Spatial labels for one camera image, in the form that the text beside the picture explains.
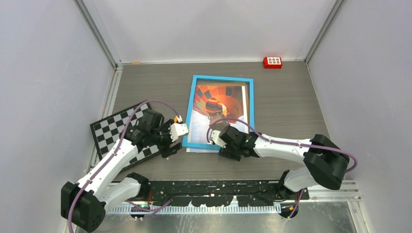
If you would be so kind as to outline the blue picture frame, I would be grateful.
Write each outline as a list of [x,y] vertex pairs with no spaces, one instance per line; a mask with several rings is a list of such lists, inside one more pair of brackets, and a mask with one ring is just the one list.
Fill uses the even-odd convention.
[[[254,81],[253,79],[250,78],[236,78],[236,77],[223,77],[223,76],[208,76],[208,75],[194,75],[193,80],[192,80],[192,86],[190,90],[190,95],[189,95],[189,105],[191,104],[191,96],[192,92],[194,91],[194,88],[197,83],[203,83],[203,82],[245,82],[249,84],[249,111],[250,111],[250,116],[248,120],[248,124],[253,126],[255,123],[255,113],[254,113],[254,100],[255,100],[255,95],[254,95]],[[206,132],[206,139],[209,137],[211,134],[211,128],[208,128]],[[187,149],[187,151],[190,152],[215,152],[219,150],[218,146],[210,145],[208,142],[205,145],[202,144],[194,144],[194,143],[188,143],[187,142],[187,136],[184,137],[183,139],[183,146],[184,148]]]

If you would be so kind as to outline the hot air balloon photo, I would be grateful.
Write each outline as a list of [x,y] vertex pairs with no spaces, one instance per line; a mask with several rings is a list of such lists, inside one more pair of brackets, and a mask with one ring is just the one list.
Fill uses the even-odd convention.
[[241,132],[248,132],[247,126],[238,122],[248,122],[249,86],[217,86],[208,89],[207,86],[195,86],[188,107],[189,120],[188,143],[207,143],[206,132],[221,130],[233,126]]

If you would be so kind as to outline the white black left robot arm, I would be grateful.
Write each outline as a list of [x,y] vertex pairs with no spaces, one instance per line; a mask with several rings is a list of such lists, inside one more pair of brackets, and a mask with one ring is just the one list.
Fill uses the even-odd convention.
[[143,116],[135,124],[127,119],[109,154],[76,183],[63,185],[61,217],[91,233],[100,226],[105,214],[122,202],[148,198],[151,192],[149,180],[135,172],[129,173],[115,186],[110,184],[132,159],[145,158],[144,149],[156,146],[162,157],[177,153],[182,147],[177,140],[188,132],[180,115],[165,121],[161,113],[152,109],[143,110]]

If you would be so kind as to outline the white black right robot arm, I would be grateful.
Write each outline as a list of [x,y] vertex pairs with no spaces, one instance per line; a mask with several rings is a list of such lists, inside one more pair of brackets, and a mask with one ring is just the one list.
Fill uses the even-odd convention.
[[210,141],[220,146],[219,155],[240,160],[241,157],[280,158],[303,165],[286,170],[275,185],[273,194],[290,199],[304,188],[320,185],[339,190],[349,165],[349,156],[329,138],[316,134],[312,139],[285,139],[256,132],[244,133],[232,126],[213,130]]

